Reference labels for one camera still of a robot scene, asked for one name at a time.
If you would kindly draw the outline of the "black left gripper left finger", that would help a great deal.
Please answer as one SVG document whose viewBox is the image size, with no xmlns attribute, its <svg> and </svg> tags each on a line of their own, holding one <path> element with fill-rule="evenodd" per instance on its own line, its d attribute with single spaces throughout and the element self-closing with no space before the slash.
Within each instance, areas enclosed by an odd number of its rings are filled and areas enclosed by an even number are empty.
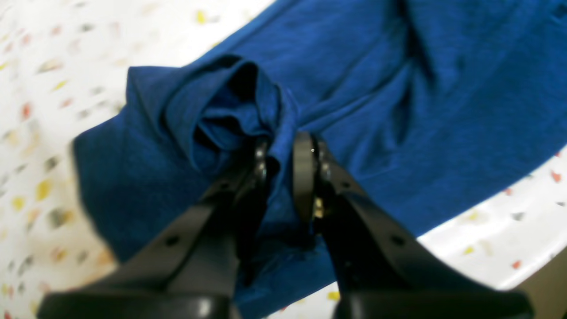
<svg viewBox="0 0 567 319">
<path fill-rule="evenodd" d="M 269 141 L 225 171 L 135 257 L 87 287 L 51 293 L 39 319 L 238 319 L 233 293 L 267 208 Z"/>
</svg>

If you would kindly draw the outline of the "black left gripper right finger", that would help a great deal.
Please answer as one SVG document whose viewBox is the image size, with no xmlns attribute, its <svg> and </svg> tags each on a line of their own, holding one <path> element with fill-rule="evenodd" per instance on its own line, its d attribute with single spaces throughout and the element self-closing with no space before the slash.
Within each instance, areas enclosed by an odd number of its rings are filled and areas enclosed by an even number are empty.
<svg viewBox="0 0 567 319">
<path fill-rule="evenodd" d="M 334 319 L 532 319 L 527 296 L 496 291 L 433 256 L 308 132 L 295 136 L 300 220 L 326 243 L 341 295 Z"/>
</svg>

